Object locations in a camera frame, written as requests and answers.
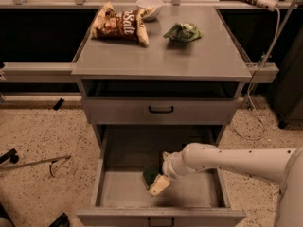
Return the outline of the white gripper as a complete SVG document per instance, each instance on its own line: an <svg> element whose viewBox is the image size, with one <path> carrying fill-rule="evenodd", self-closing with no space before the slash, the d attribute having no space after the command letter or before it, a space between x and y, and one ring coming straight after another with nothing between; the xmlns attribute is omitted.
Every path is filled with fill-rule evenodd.
<svg viewBox="0 0 303 227"><path fill-rule="evenodd" d="M162 153L162 171L166 175L158 174L149 188L152 196L157 196L170 185L170 180L176 180L190 173L190 168L186 165L182 152Z"/></svg>

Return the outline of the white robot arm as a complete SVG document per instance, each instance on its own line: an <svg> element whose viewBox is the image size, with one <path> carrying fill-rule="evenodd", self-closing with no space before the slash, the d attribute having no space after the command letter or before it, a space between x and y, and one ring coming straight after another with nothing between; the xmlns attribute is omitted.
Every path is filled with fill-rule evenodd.
<svg viewBox="0 0 303 227"><path fill-rule="evenodd" d="M274 227L303 227L303 148L219 149L190 143L178 152L163 152L159 167L143 173L156 196L176 179L222 169L279 186Z"/></svg>

